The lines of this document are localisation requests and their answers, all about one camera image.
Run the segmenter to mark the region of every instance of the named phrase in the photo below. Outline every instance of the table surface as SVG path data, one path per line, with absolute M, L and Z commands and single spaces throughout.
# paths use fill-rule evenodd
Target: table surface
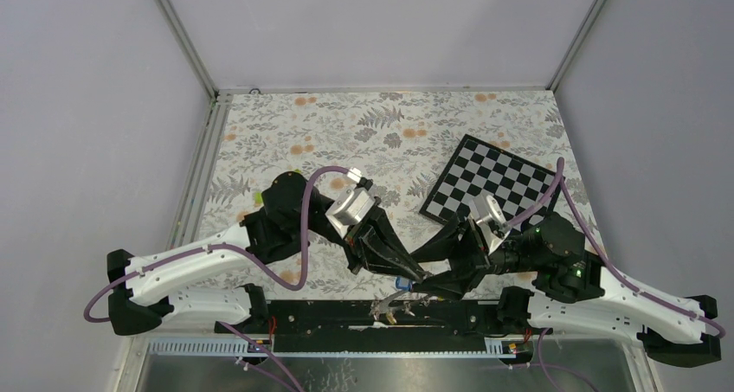
M 357 167 L 375 182 L 398 236 L 412 251 L 440 228 L 418 214 L 464 134 L 555 170 L 597 233 L 563 121 L 551 92 L 297 93 L 235 95 L 209 184 L 198 237 L 212 235 L 261 207 L 260 192 L 287 170 L 309 177 L 318 167 Z M 319 190 L 336 197 L 346 182 L 321 177 Z M 558 198 L 555 211 L 574 222 Z M 199 286 L 263 286 L 271 299 L 375 299 L 395 292 L 395 278 L 346 268 L 341 249 L 312 235 L 306 287 L 275 285 L 257 267 L 223 273 Z M 299 255 L 270 264 L 286 280 L 300 277 Z M 445 269 L 429 264 L 429 271 Z M 532 273 L 485 277 L 470 299 L 496 299 L 505 286 L 530 287 Z

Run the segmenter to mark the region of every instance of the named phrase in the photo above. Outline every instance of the fern leaf pattern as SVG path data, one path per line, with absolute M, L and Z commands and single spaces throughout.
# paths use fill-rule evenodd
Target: fern leaf pattern
M 310 177 L 325 165 L 356 167 L 373 180 L 372 194 L 409 252 L 441 226 L 419 214 L 465 134 L 564 175 L 584 219 L 599 237 L 589 198 L 553 94 L 545 91 L 437 93 L 264 93 L 234 95 L 216 155 L 198 238 L 215 235 L 262 208 L 261 192 L 284 172 Z M 316 181 L 335 199 L 349 189 L 338 174 Z M 571 218 L 558 199 L 555 210 Z M 342 249 L 310 235 L 306 286 L 290 292 L 259 268 L 228 271 L 196 286 L 262 286 L 277 299 L 374 299 L 395 291 L 395 279 L 346 268 Z M 300 255 L 268 264 L 284 280 L 300 277 Z M 439 273 L 442 264 L 425 269 Z M 530 286 L 514 275 L 485 279 L 467 297 L 495 299 L 504 286 Z

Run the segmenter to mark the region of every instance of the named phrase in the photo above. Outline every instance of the black and white checkerboard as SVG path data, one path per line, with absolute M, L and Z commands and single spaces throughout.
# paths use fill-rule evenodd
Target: black and white checkerboard
M 466 217 L 469 201 L 484 190 L 494 196 L 505 218 L 510 220 L 535 204 L 554 176 L 553 171 L 465 135 L 420 213 L 440 223 L 446 223 L 454 213 Z M 553 210 L 559 193 L 560 188 L 550 202 L 531 217 L 531 225 Z

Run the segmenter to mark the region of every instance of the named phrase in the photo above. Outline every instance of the metal frame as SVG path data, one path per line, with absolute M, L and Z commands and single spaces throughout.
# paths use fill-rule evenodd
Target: metal frame
M 217 89 L 214 81 L 209 76 L 206 67 L 203 64 L 202 58 L 194 48 L 194 44 L 191 42 L 189 35 L 186 33 L 181 19 L 178 18 L 176 10 L 173 9 L 171 0 L 156 0 L 158 7 L 161 9 L 161 13 L 165 17 L 166 22 L 171 27 L 173 35 L 176 37 L 176 41 L 181 46 L 183 55 L 186 56 L 186 60 L 189 61 L 191 68 L 194 69 L 196 77 L 201 82 L 202 87 L 207 92 L 211 99 L 216 97 Z
M 253 340 L 267 340 L 266 335 L 250 336 Z M 487 338 L 485 337 L 485 351 L 454 351 L 446 353 L 427 352 L 274 352 L 277 357 L 297 358 L 359 358 L 359 359 L 402 359 L 418 357 L 421 359 L 511 359 L 513 354 L 502 353 L 502 342 L 510 338 Z M 273 340 L 275 346 L 278 342 L 276 336 Z M 208 356 L 208 357 L 267 357 L 265 353 L 248 351 L 248 342 L 236 337 L 156 337 L 149 343 L 148 353 L 151 355 L 165 356 Z
M 578 28 L 574 39 L 571 41 L 569 49 L 563 56 L 561 64 L 558 66 L 558 69 L 556 69 L 556 72 L 553 74 L 553 78 L 550 79 L 550 83 L 548 83 L 548 87 L 546 89 L 552 91 L 553 93 L 558 90 L 558 87 L 561 85 L 563 77 L 569 70 L 570 64 L 576 59 L 578 51 L 581 49 L 583 42 L 589 36 L 591 28 L 594 27 L 594 23 L 596 23 L 596 19 L 599 17 L 599 14 L 602 12 L 602 9 L 604 8 L 604 5 L 606 5 L 606 3 L 607 0 L 594 0 L 594 2 L 591 4 L 589 12 L 587 12 L 586 17 L 583 18 L 581 27 Z
M 222 142 L 222 132 L 226 124 L 229 106 L 232 103 L 230 93 L 219 93 L 216 102 L 206 120 L 197 143 L 196 154 L 189 168 L 186 189 L 178 203 L 176 219 L 173 222 L 169 245 L 180 247 L 196 240 L 199 222 L 206 202 L 209 180 L 214 172 L 216 153 Z
M 251 93 L 251 89 L 257 89 L 252 86 L 248 89 L 228 89 L 219 90 L 215 82 L 209 76 L 206 67 L 191 39 L 189 38 L 183 23 L 175 11 L 171 0 L 155 0 L 160 7 L 161 13 L 164 15 L 166 22 L 171 27 L 173 35 L 179 43 L 182 53 L 191 65 L 196 77 L 202 84 L 206 93 L 212 99 L 212 107 L 207 114 L 203 128 L 199 134 L 196 153 L 191 162 L 189 173 L 186 180 L 186 189 L 181 196 L 178 205 L 176 219 L 171 229 L 171 235 L 167 241 L 167 248 L 178 247 L 190 243 L 195 240 L 199 222 L 206 201 L 209 180 L 213 173 L 216 161 L 216 154 L 222 139 L 222 131 L 226 124 L 227 115 L 229 113 L 232 95 L 238 93 Z M 257 90 L 257 93 L 325 93 L 325 92 L 475 92 L 487 89 L 499 91 L 516 91 L 516 90 L 550 90 L 553 93 L 561 85 L 563 77 L 569 70 L 571 63 L 576 58 L 578 51 L 581 49 L 589 32 L 596 23 L 604 5 L 608 0 L 594 0 L 589 11 L 584 17 L 581 26 L 574 36 L 568 50 L 561 60 L 558 69 L 554 73 L 552 79 L 547 86 L 535 87 L 332 87 L 332 88 L 275 88 L 265 91 Z M 149 346 L 153 339 L 161 338 L 166 335 L 177 337 L 191 337 L 192 341 L 201 338 L 211 338 L 215 336 L 213 333 L 176 333 L 176 332 L 151 332 L 144 336 L 131 337 L 128 345 L 123 345 L 123 353 L 120 357 L 120 366 L 118 375 L 111 379 L 112 390 L 119 392 L 133 392 L 138 387 L 138 382 L 145 371 L 145 359 Z M 588 336 L 565 336 L 562 338 L 577 338 Z M 628 361 L 630 372 L 634 379 L 634 385 L 638 390 L 644 391 L 661 391 L 662 387 L 658 378 L 657 370 L 654 364 L 651 364 L 645 353 L 638 349 L 627 345 L 622 346 Z

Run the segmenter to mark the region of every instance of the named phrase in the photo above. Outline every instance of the orange flower pattern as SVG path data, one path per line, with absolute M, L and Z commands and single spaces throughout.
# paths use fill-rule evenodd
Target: orange flower pattern
M 555 169 L 566 158 L 566 183 L 598 237 L 596 222 L 552 93 L 296 93 L 235 95 L 209 186 L 199 237 L 211 235 L 262 207 L 261 192 L 280 173 L 309 177 L 323 165 L 357 167 L 373 179 L 393 227 L 410 251 L 440 226 L 419 215 L 437 176 L 464 134 Z M 349 184 L 328 175 L 319 191 L 336 197 Z M 571 218 L 559 198 L 556 211 Z M 279 299 L 374 299 L 395 291 L 395 279 L 366 271 L 352 275 L 341 251 L 310 235 L 306 287 L 290 292 L 256 267 L 197 284 L 233 287 L 248 282 Z M 299 255 L 270 264 L 291 282 L 300 277 Z M 442 264 L 428 270 L 438 273 Z M 487 277 L 467 295 L 493 299 L 502 287 L 531 286 L 532 274 Z

